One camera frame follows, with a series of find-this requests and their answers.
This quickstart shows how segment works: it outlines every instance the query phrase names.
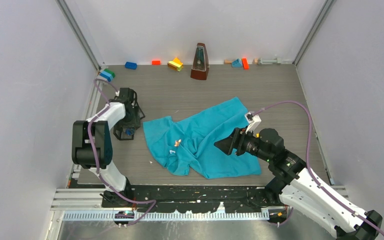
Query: cable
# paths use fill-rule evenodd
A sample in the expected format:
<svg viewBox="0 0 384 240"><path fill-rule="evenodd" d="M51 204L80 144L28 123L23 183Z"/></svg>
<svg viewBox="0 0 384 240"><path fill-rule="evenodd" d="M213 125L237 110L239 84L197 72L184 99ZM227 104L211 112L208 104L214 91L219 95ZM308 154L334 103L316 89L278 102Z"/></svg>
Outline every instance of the cable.
<svg viewBox="0 0 384 240"><path fill-rule="evenodd" d="M298 105L300 106L304 111L305 113L307 113L307 117L308 117L308 137L307 137L307 148L305 150L305 161L306 161L306 164L307 164L307 169L308 169L308 172L311 176L311 178L314 180L314 182L317 184L317 186L319 188L321 188L323 190L323 192L325 192L332 200L334 200L336 203L338 203L341 207L343 207L344 209L346 209L348 212L352 213L353 215L357 216L359 219L361 219L363 222L367 223L369 226L371 226L372 228L374 228L376 231L378 231L380 234L382 234L382 236L384 237L384 231L382 229L380 229L378 226L374 225L371 221L367 220L365 217L362 217L360 214L358 214L356 211L352 210L350 207L348 207L347 205L345 205L344 203L342 203L339 199L337 199L334 195L332 195L332 193L330 193L324 186L321 186L319 180L317 180L317 178L314 176L313 174L313 169L311 168L311 165L310 165L310 142L311 142L311 133L312 133L312 129L313 129L313 120L312 120L312 117L310 115L310 112L309 110L304 106L302 105L301 103L297 102L297 101L292 101L292 100L289 100L289 101L280 101L280 102L277 102L275 104L272 104L268 107L263 107L261 108L260 110L254 112L252 114L252 116L255 116L267 109L270 109L274 106L277 106L277 105L280 105L280 104L295 104L295 105ZM294 208L292 207L291 210L290 210L290 214L289 216L286 218L286 220L284 222L282 222L281 224L284 224L286 221L289 220L290 216L292 215L292 211L294 210Z"/></svg>
<svg viewBox="0 0 384 240"><path fill-rule="evenodd" d="M128 199L127 197L123 196L121 193L119 193L113 186L111 186L110 184L108 184L108 182L106 182L102 176L100 175L100 163L99 163L99 157L98 157L98 151L97 151L97 148L95 146L95 141L94 141L94 138L93 138L93 135L92 135L92 123L98 119L100 116L102 116L105 112L107 112L109 109L110 109L110 105L109 105L109 100L108 100L108 97L101 91L101 89L98 87L97 85L97 81L102 81L101 79L95 79L93 81L93 84L95 85L95 87L97 88L97 90L100 92L101 96L104 97L104 99L106 100L106 102L108 103L105 108L100 111L98 114L96 114L89 122L89 124L87 125L87 134L89 136L89 141L90 141L90 145L92 146L92 151L93 151L93 156L95 158L95 164L96 164L96 175L98 176L98 178L102 181L102 183L107 186L109 189L111 189L115 194L117 194L120 198L122 198L123 200L127 201L127 202L130 202L132 204L151 204L151 206L145 211L144 214L142 214L142 216L140 216L138 219L134 220L133 222L129 222L127 224L127 226L131 226L133 224L136 224L139 220L141 220L147 213L149 213L149 211L155 206L155 204L157 203L157 201L155 199L153 200L149 200L149 201L135 201L135 200L131 200L131 199Z"/></svg>

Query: yellow block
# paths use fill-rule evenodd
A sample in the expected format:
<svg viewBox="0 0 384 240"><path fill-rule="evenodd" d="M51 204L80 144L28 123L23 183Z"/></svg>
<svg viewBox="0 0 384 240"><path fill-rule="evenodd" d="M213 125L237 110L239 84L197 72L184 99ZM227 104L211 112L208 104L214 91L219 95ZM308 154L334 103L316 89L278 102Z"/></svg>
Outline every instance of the yellow block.
<svg viewBox="0 0 384 240"><path fill-rule="evenodd" d="M182 68L183 68L183 63L182 63L182 64L179 64L179 63L176 63L176 62L174 62L174 61L169 61L169 62L167 63L167 65L168 65L169 68L174 69L174 70L179 71L179 72L180 72L180 71L182 70Z"/></svg>
<svg viewBox="0 0 384 240"><path fill-rule="evenodd" d="M180 65L183 65L183 62L181 62L177 57L175 57L173 59L173 62L177 63L177 64L180 64Z"/></svg>

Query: blue triangular block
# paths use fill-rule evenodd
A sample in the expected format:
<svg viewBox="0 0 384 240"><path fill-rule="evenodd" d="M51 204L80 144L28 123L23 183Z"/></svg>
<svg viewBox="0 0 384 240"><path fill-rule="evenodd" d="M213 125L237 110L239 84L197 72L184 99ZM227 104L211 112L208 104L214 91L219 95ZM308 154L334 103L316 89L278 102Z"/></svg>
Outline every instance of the blue triangular block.
<svg viewBox="0 0 384 240"><path fill-rule="evenodd" d="M238 58L232 61L232 67L234 68L242 68L242 61Z"/></svg>

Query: green block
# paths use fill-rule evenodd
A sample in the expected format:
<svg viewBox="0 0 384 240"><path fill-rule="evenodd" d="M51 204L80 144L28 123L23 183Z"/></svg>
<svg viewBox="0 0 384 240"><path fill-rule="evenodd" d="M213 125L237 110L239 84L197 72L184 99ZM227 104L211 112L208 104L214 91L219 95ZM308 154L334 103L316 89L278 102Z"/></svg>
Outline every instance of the green block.
<svg viewBox="0 0 384 240"><path fill-rule="evenodd" d="M114 74L114 72L111 71L111 70L109 70L108 68L105 68L105 69L104 69L104 72L107 72L107 73L111 74L113 78L116 77L116 75Z"/></svg>

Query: turquoise towel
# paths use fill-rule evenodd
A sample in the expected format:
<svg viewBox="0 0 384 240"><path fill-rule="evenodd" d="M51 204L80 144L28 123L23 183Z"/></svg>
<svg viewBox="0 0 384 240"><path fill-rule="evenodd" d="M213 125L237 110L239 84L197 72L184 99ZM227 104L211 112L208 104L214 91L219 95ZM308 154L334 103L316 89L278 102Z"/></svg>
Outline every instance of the turquoise towel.
<svg viewBox="0 0 384 240"><path fill-rule="evenodd" d="M179 122L173 122L171 116L147 121L143 123L146 144L152 156L174 175L188 175L189 167L207 179L259 175L257 157L226 155L214 146L234 128L248 125L247 112L235 97Z"/></svg>

